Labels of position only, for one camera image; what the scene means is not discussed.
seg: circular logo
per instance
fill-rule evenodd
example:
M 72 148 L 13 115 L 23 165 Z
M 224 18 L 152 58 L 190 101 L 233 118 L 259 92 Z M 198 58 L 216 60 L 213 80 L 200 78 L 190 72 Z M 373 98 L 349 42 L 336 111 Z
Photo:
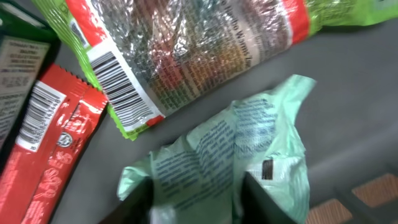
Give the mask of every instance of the circular logo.
M 66 132 L 63 132 L 58 139 L 57 145 L 61 147 L 69 147 L 72 144 L 72 136 Z

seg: gray table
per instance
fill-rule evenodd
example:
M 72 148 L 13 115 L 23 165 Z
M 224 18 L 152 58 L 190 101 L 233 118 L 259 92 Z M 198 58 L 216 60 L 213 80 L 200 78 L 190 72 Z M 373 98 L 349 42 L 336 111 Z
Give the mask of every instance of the gray table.
M 40 15 L 29 0 L 23 6 Z M 83 77 L 63 45 L 55 63 Z M 81 158 L 52 223 L 97 223 L 120 203 L 122 168 L 217 114 L 232 100 L 272 88 L 291 74 L 317 86 L 296 127 L 307 148 L 311 204 L 398 164 L 398 19 L 357 32 L 324 32 L 182 108 L 132 142 L 106 115 Z

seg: red wrapper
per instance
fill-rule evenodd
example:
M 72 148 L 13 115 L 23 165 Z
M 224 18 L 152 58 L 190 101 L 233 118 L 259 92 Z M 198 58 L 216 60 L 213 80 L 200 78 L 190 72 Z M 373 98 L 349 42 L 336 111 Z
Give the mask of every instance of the red wrapper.
M 0 177 L 1 223 L 49 221 L 106 102 L 101 92 L 56 65 L 35 84 Z

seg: black object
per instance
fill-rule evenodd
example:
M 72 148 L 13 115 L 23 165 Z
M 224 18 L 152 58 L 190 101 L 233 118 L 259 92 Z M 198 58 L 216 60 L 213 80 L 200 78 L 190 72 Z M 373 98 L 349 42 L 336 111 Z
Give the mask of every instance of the black object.
M 154 198 L 153 181 L 145 178 L 136 189 L 99 224 L 150 223 L 149 210 Z M 245 174 L 241 192 L 243 224 L 294 224 L 262 189 L 253 176 Z

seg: plastic wrapper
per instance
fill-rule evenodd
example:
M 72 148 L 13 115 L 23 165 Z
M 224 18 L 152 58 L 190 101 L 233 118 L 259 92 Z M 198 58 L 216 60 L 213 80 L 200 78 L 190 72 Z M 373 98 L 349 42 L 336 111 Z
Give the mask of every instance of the plastic wrapper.
M 173 144 L 126 167 L 119 198 L 150 177 L 151 223 L 239 223 L 247 171 L 283 212 L 304 223 L 310 189 L 294 122 L 314 84 L 293 75 L 272 91 L 232 102 Z
M 398 16 L 395 0 L 34 0 L 127 138 L 322 26 Z
M 48 223 L 106 97 L 52 65 L 35 84 L 0 177 L 1 223 Z
M 53 60 L 59 45 L 57 34 L 46 22 L 13 1 L 0 1 L 0 151 L 42 65 Z M 9 147 L 4 146 L 7 149 L 14 144 L 13 134 L 7 141 Z M 8 152 L 2 151 L 1 157 Z

